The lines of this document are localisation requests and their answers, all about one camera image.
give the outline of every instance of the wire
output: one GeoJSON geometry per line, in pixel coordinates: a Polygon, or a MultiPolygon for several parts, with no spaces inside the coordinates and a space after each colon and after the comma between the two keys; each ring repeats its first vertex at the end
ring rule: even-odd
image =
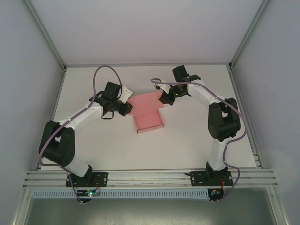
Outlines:
{"type": "Polygon", "coordinates": [[[95,181],[98,182],[98,184],[100,184],[100,181],[98,181],[98,179],[95,177],[95,181]]]}
{"type": "Polygon", "coordinates": [[[98,189],[98,187],[99,187],[100,182],[97,180],[97,178],[94,178],[94,181],[97,182],[97,188],[94,190],[94,191],[96,191],[98,189]]]}
{"type": "Polygon", "coordinates": [[[43,162],[42,162],[42,157],[43,157],[43,153],[44,153],[44,151],[46,150],[46,148],[47,148],[47,146],[49,145],[49,143],[50,143],[50,141],[53,139],[53,138],[55,138],[55,136],[68,124],[68,123],[70,123],[72,120],[74,120],[76,117],[78,117],[79,115],[81,115],[82,113],[84,113],[86,110],[88,110],[90,107],[91,107],[91,105],[94,103],[94,101],[95,101],[95,98],[96,98],[96,75],[97,75],[97,72],[99,71],[99,69],[101,69],[101,68],[104,68],[104,67],[106,67],[106,68],[110,68],[115,74],[116,74],[116,76],[117,76],[117,78],[118,78],[118,80],[119,80],[119,83],[120,83],[120,86],[121,86],[121,95],[122,95],[122,82],[121,82],[121,79],[120,79],[120,77],[119,77],[119,75],[118,75],[118,73],[117,73],[117,71],[115,71],[115,69],[114,68],[112,68],[112,67],[110,67],[110,66],[108,66],[108,65],[102,65],[102,66],[100,66],[100,67],[98,67],[97,69],[96,69],[96,71],[95,71],[95,73],[94,73],[94,76],[93,76],[93,98],[92,98],[92,100],[91,100],[91,102],[89,103],[89,105],[88,105],[88,107],[85,107],[84,109],[82,109],[80,112],[78,112],[77,114],[75,114],[74,116],[72,116],[71,118],[70,118],[70,120],[68,120],[68,121],[66,121],[63,125],[61,125],[56,131],[54,131],[53,132],[53,134],[49,137],[49,139],[46,141],[46,143],[44,144],[44,146],[42,147],[42,149],[41,149],[41,152],[40,152],[40,154],[39,154],[39,156],[38,156],[38,163],[40,164],[40,165],[42,165],[42,166],[58,166],[58,167],[60,167],[61,169],[63,169],[64,171],[66,171],[67,173],[68,173],[68,177],[69,177],[69,179],[70,179],[70,183],[71,183],[71,186],[72,186],[72,189],[73,189],[73,191],[74,191],[74,193],[75,193],[75,195],[76,195],[76,197],[77,197],[77,199],[78,199],[78,201],[80,202],[80,203],[82,203],[83,201],[80,199],[80,197],[78,196],[78,194],[77,194],[77,192],[76,192],[76,190],[75,190],[75,188],[74,188],[74,185],[73,185],[73,182],[72,182],[72,179],[71,179],[71,176],[70,176],[70,171],[68,170],[68,169],[66,169],[65,167],[63,167],[63,166],[61,166],[61,165],[59,165],[59,164],[44,164],[43,162]]]}
{"type": "Polygon", "coordinates": [[[206,89],[213,97],[215,97],[217,100],[223,102],[225,105],[227,105],[228,107],[230,107],[233,111],[235,111],[239,117],[242,119],[243,123],[244,123],[244,127],[245,127],[245,130],[244,130],[244,133],[238,137],[238,138],[235,138],[235,139],[232,139],[230,141],[228,141],[225,145],[225,148],[224,148],[224,151],[223,151],[223,156],[222,156],[222,160],[224,162],[224,164],[230,168],[233,168],[233,169],[236,169],[238,171],[238,176],[235,180],[235,182],[233,183],[233,185],[231,186],[231,188],[229,189],[229,191],[227,192],[227,194],[222,198],[220,199],[220,201],[224,200],[225,197],[227,197],[231,192],[232,190],[234,189],[234,187],[237,185],[239,179],[240,179],[240,169],[236,166],[233,166],[233,165],[229,165],[228,163],[226,163],[226,160],[225,160],[225,156],[226,156],[226,152],[227,152],[227,148],[228,148],[228,145],[230,143],[233,143],[233,142],[236,142],[236,141],[239,141],[240,139],[244,138],[247,134],[247,131],[248,131],[248,124],[246,122],[246,119],[243,117],[243,115],[235,108],[233,107],[231,104],[229,104],[228,102],[226,102],[225,100],[221,99],[218,95],[216,95],[213,91],[211,91],[208,87],[206,87],[204,84],[199,84],[199,83],[193,83],[193,82],[178,82],[178,83],[175,83],[175,82],[161,82],[161,79],[159,78],[152,78],[151,79],[151,82],[152,83],[155,83],[155,84],[167,84],[167,85],[181,85],[181,84],[191,84],[191,85],[196,85],[196,86],[199,86],[201,88],[204,88],[206,89]]]}
{"type": "Polygon", "coordinates": [[[221,185],[221,188],[220,188],[220,190],[222,190],[222,189],[223,189],[223,187],[224,187],[224,184],[225,184],[225,182],[224,182],[224,180],[223,180],[223,179],[221,180],[221,183],[222,183],[222,185],[221,185]]]}

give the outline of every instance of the pink cloth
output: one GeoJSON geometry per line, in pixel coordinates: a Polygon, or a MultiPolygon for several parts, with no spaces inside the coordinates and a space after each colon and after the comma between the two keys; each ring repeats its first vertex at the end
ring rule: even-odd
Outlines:
{"type": "Polygon", "coordinates": [[[133,96],[128,100],[133,108],[128,115],[133,115],[137,133],[163,128],[164,123],[159,110],[164,107],[159,101],[160,91],[133,96]]]}

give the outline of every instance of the robotic arm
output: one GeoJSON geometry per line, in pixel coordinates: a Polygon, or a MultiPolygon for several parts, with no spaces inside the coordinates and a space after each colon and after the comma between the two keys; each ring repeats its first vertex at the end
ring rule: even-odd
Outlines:
{"type": "Polygon", "coordinates": [[[59,122],[49,121],[45,125],[42,136],[39,153],[44,147],[45,143],[51,135],[67,121],[69,123],[62,128],[57,135],[49,142],[43,157],[57,163],[70,171],[73,178],[82,178],[82,183],[88,186],[92,180],[92,167],[83,162],[75,153],[75,136],[87,127],[92,121],[98,118],[103,118],[107,112],[118,112],[122,116],[131,112],[132,105],[127,100],[133,95],[133,91],[127,89],[125,86],[120,86],[112,82],[108,82],[105,90],[99,92],[94,102],[87,105],[83,109],[76,112],[66,120],[59,122]]]}
{"type": "MultiPolygon", "coordinates": [[[[228,167],[223,162],[223,152],[226,144],[236,136],[237,131],[240,130],[239,115],[227,107],[226,104],[214,97],[209,91],[202,88],[203,81],[197,75],[189,75],[184,66],[179,66],[173,69],[173,74],[176,82],[189,82],[191,84],[178,84],[171,86],[166,82],[161,81],[162,84],[156,83],[157,89],[163,90],[160,101],[163,104],[173,105],[178,97],[185,95],[192,96],[200,101],[204,106],[208,107],[208,130],[212,139],[212,148],[210,158],[206,164],[205,173],[201,173],[196,177],[201,186],[212,186],[221,184],[222,180],[227,180],[226,185],[232,185],[231,174],[228,167]]],[[[225,99],[225,101],[237,107],[237,102],[234,98],[225,99]]]]}

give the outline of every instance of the enclosure wall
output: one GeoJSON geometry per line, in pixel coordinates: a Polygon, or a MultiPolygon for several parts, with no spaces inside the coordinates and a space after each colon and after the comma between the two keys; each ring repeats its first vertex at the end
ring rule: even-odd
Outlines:
{"type": "Polygon", "coordinates": [[[264,165],[274,168],[293,224],[300,223],[299,10],[298,0],[272,1],[235,68],[264,165]]]}
{"type": "Polygon", "coordinates": [[[0,1],[0,223],[35,168],[61,69],[20,0],[0,1]]]}

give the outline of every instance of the purple cable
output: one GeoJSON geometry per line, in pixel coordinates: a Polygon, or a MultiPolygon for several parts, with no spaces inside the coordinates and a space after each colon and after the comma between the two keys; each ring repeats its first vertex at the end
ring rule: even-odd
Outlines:
{"type": "Polygon", "coordinates": [[[84,108],[82,109],[80,112],[78,112],[77,114],[75,114],[74,116],[72,116],[70,118],[70,120],[66,121],[63,125],[61,125],[56,131],[53,132],[53,134],[49,137],[49,139],[46,141],[45,145],[42,147],[41,149],[41,152],[38,156],[38,163],[42,166],[58,166],[60,167],[61,169],[63,169],[64,171],[66,171],[68,173],[68,177],[70,179],[70,183],[71,183],[71,186],[72,186],[72,189],[78,199],[78,201],[80,203],[82,203],[82,200],[79,198],[75,188],[74,188],[74,185],[73,185],[73,182],[72,182],[72,179],[71,179],[71,176],[70,176],[70,171],[68,169],[66,169],[65,167],[59,165],[59,164],[44,164],[42,162],[42,157],[43,157],[43,153],[45,151],[45,149],[47,148],[48,144],[50,143],[50,141],[55,138],[55,136],[68,124],[70,123],[72,120],[74,120],[76,117],[78,117],[79,115],[81,115],[82,113],[84,113],[86,110],[88,110],[88,108],[90,108],[90,106],[94,103],[95,101],[95,98],[96,98],[96,74],[98,72],[99,69],[103,68],[103,67],[107,67],[107,68],[110,68],[117,76],[118,80],[119,80],[119,83],[120,83],[120,86],[122,87],[122,82],[121,82],[121,79],[117,73],[117,71],[115,71],[114,68],[110,67],[110,66],[107,66],[107,65],[103,65],[103,66],[100,66],[96,69],[95,73],[94,73],[94,76],[93,76],[93,98],[92,98],[92,101],[89,103],[88,107],[87,108],[84,108]]]}
{"type": "Polygon", "coordinates": [[[238,171],[238,177],[236,178],[235,182],[233,183],[233,185],[231,186],[231,188],[229,189],[229,191],[227,192],[227,194],[221,198],[219,201],[222,201],[225,199],[225,197],[227,197],[231,191],[233,190],[233,188],[236,186],[236,184],[238,183],[239,179],[240,179],[240,169],[236,166],[233,166],[233,165],[229,165],[228,163],[226,163],[225,161],[225,156],[226,156],[226,152],[227,152],[227,147],[230,143],[233,143],[233,142],[236,142],[236,141],[239,141],[240,139],[244,138],[247,134],[247,131],[248,131],[248,125],[247,125],[247,122],[246,122],[246,119],[243,117],[243,115],[236,109],[234,108],[231,104],[229,104],[228,102],[224,101],[223,99],[221,99],[218,95],[216,95],[214,92],[212,92],[208,87],[206,87],[205,85],[203,84],[199,84],[199,83],[192,83],[192,82],[179,82],[179,83],[169,83],[169,82],[161,82],[161,80],[159,78],[152,78],[151,79],[151,82],[152,83],[155,83],[155,84],[167,84],[167,85],[180,85],[180,84],[192,84],[192,85],[197,85],[199,87],[202,87],[204,89],[206,89],[213,97],[215,97],[216,99],[218,99],[219,101],[223,102],[225,105],[227,105],[228,107],[230,107],[232,110],[234,110],[238,115],[239,117],[242,119],[243,123],[244,123],[244,126],[245,126],[245,131],[244,133],[238,137],[238,138],[235,138],[235,139],[232,139],[230,141],[228,141],[226,143],[226,146],[224,148],[224,151],[223,151],[223,162],[226,166],[230,167],[230,168],[233,168],[233,169],[236,169],[238,171]]]}

